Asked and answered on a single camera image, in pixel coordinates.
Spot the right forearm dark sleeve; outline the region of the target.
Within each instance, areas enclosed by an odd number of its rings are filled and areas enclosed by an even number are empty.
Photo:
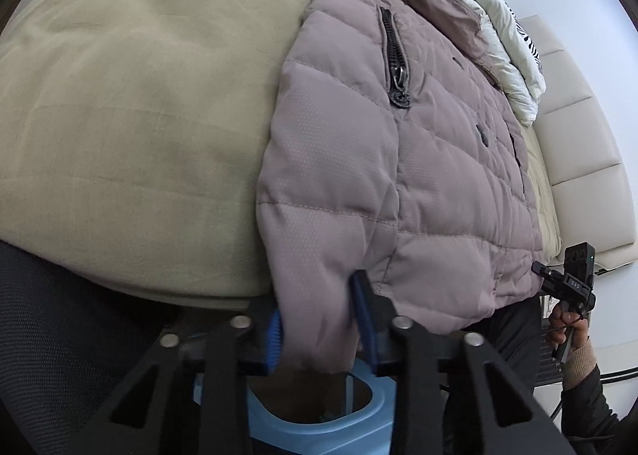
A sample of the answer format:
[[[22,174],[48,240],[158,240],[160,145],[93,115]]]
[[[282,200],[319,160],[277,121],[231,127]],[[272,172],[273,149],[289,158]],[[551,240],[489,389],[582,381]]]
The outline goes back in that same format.
[[[603,394],[597,365],[561,394],[561,431],[576,454],[612,454],[621,420]]]

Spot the right hand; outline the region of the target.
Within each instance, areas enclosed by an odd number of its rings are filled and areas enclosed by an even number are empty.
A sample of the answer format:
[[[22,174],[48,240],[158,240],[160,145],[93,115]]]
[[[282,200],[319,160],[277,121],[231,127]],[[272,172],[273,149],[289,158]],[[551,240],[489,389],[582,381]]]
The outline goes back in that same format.
[[[564,346],[571,336],[561,372],[563,389],[573,389],[597,368],[594,347],[589,339],[589,322],[576,312],[568,311],[565,304],[557,304],[549,315],[549,324],[551,331],[547,341],[553,348]]]

